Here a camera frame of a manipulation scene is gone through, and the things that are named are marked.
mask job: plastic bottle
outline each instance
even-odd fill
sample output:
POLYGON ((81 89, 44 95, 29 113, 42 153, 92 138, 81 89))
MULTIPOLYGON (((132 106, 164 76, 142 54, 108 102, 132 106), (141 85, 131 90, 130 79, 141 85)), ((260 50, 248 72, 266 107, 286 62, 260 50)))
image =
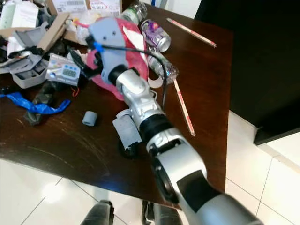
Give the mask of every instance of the plastic bottle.
POLYGON ((145 3, 138 0, 132 2, 130 6, 121 14, 121 18, 131 21, 136 25, 147 17, 147 8, 145 3))
MULTIPOLYGON (((148 51, 150 51, 152 54, 155 56, 159 57, 166 68, 167 71, 167 84, 172 83, 176 77, 179 74, 179 70, 172 64, 170 63, 165 56, 162 55, 155 47, 148 46, 148 51)), ((149 67, 159 76, 164 78, 164 70, 160 62, 155 59, 153 56, 149 55, 147 57, 148 65, 149 67)))

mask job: dark wooden table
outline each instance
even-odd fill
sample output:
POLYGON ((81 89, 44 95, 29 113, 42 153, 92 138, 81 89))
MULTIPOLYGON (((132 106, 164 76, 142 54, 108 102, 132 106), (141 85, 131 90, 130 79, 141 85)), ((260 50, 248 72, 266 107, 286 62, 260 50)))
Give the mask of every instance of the dark wooden table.
MULTIPOLYGON (((170 85, 165 112, 204 159, 209 181, 225 189, 226 140, 233 35, 224 29, 159 8, 149 7, 149 18, 171 36, 165 53, 180 71, 178 83, 194 125, 192 137, 181 114, 175 88, 170 85), (215 41, 203 43, 166 21, 170 17, 215 41)), ((10 75, 0 76, 0 86, 13 84, 10 75)), ((40 86, 24 90, 33 99, 40 86)), ((157 203, 158 192, 146 149, 137 159, 123 158, 117 150, 118 136, 112 120, 127 106, 113 94, 89 82, 77 97, 71 89, 56 93, 57 105, 71 99, 62 113, 46 117, 31 127, 23 119, 25 109, 0 98, 0 157, 72 180, 157 203), (95 127, 82 124, 86 111, 98 113, 95 127)))

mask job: gray plastic part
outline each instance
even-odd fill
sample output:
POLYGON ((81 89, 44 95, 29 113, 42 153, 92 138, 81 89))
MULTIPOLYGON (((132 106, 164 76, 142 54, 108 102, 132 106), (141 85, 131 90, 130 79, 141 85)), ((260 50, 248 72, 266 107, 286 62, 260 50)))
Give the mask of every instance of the gray plastic part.
POLYGON ((21 88, 29 88, 45 81, 48 61, 42 59, 31 70, 12 74, 13 80, 21 88))
MULTIPOLYGON (((114 17, 107 17, 93 23, 89 26, 89 32, 94 37, 95 41, 102 45, 125 47, 123 35, 117 20, 114 17)), ((111 84, 108 80, 108 75, 111 70, 118 65, 129 66, 126 61, 126 51, 105 49, 101 52, 101 56, 103 63, 102 79, 105 83, 111 84)))
POLYGON ((6 62, 0 63, 1 70, 9 70, 9 66, 16 63, 17 61, 22 60, 21 58, 13 58, 8 59, 6 62))
POLYGON ((117 118, 112 121, 125 149, 135 142, 142 142, 136 125, 128 112, 129 110, 121 111, 117 114, 117 118))
POLYGON ((18 74, 21 72, 31 70, 38 64, 38 62, 41 61, 41 59, 42 59, 42 56, 31 54, 20 61, 10 64, 8 66, 9 72, 11 74, 18 74))
POLYGON ((87 125, 87 126, 94 126, 96 119, 97 119, 97 113, 92 112, 92 111, 86 111, 85 115, 83 117, 82 123, 87 125))
POLYGON ((8 74, 8 73, 9 73, 9 69, 7 67, 0 68, 0 74, 8 74))
POLYGON ((32 47, 37 46, 39 41, 46 33, 46 27, 48 26, 48 22, 43 22, 41 26, 26 30, 26 31, 14 31, 13 36, 17 39, 19 44, 24 47, 32 47))
POLYGON ((229 195, 218 195, 198 211, 197 224, 205 225, 263 225, 252 213, 229 195))

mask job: black wall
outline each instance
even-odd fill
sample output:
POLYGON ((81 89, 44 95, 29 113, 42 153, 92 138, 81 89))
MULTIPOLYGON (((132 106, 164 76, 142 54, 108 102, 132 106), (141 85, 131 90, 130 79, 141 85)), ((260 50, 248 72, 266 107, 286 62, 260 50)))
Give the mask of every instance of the black wall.
POLYGON ((230 109, 259 139, 298 131, 300 1, 202 0, 195 19, 234 31, 230 109))

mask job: printed label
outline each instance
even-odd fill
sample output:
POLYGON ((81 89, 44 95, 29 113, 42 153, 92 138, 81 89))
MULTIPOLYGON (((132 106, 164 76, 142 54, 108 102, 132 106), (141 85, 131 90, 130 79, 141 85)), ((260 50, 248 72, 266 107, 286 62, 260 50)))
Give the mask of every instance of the printed label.
POLYGON ((90 0, 90 8, 105 16, 120 16, 119 0, 90 0))
POLYGON ((57 14, 78 13, 88 10, 85 0, 54 0, 57 14))

